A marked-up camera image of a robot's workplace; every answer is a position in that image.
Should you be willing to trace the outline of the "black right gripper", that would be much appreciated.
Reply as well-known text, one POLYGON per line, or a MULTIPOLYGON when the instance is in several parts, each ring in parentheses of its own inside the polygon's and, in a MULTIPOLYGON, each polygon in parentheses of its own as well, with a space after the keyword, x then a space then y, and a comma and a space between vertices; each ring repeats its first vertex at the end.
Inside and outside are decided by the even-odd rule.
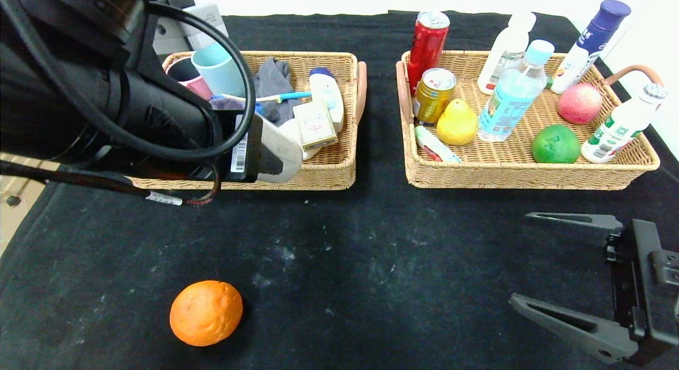
POLYGON ((677 347, 677 287, 657 275, 667 256, 654 222, 624 225, 613 215, 533 211, 525 215, 606 230, 604 257, 611 263, 614 321, 512 294, 509 303, 522 316, 605 364, 626 361, 646 366, 677 347))

